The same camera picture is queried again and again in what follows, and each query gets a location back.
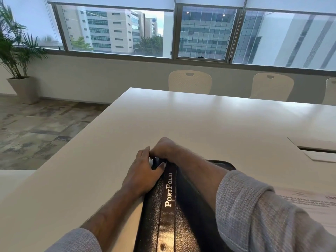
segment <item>palm plant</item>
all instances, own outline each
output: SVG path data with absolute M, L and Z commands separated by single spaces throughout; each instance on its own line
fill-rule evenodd
M 14 20 L 12 10 L 0 0 L 0 64 L 14 79 L 28 77 L 27 66 L 33 59 L 46 59 L 46 49 L 38 38 L 24 32 L 27 28 Z

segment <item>leather portfolio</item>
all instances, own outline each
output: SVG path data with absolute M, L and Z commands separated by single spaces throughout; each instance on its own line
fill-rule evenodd
M 154 159 L 152 169 L 163 161 Z M 210 162 L 235 170 L 224 161 Z M 164 174 L 144 198 L 134 252 L 229 251 L 215 212 L 178 166 L 166 162 Z

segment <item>left hand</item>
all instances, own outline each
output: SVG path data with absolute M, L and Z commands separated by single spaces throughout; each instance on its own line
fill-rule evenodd
M 149 150 L 148 146 L 138 151 L 122 185 L 122 187 L 133 189 L 139 196 L 153 188 L 166 167 L 165 163 L 161 163 L 155 170 L 152 170 L 149 164 Z

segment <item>conference table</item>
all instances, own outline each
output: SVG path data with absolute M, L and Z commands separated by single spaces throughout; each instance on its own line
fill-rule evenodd
M 288 138 L 336 142 L 336 106 L 130 88 L 0 204 L 0 250 L 42 252 L 119 190 L 163 137 L 276 187 L 336 194 L 336 164 Z M 142 202 L 112 251 L 133 251 Z

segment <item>tiled floor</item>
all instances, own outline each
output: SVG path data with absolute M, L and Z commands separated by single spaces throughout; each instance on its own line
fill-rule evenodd
M 36 170 L 108 107 L 0 95 L 0 169 Z

